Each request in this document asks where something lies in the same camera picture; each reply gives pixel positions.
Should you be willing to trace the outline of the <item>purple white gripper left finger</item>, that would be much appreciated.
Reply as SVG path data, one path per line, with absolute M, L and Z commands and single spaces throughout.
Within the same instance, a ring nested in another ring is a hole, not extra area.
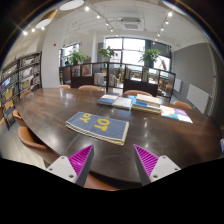
M 47 168 L 47 171 L 83 187 L 90 171 L 93 157 L 94 146 L 89 145 L 69 157 L 60 156 Z

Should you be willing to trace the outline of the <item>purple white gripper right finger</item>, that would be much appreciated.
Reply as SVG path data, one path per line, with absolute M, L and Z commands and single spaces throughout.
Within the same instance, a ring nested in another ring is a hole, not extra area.
M 157 156 L 138 145 L 134 145 L 134 148 L 136 166 L 143 186 L 180 170 L 166 155 Z

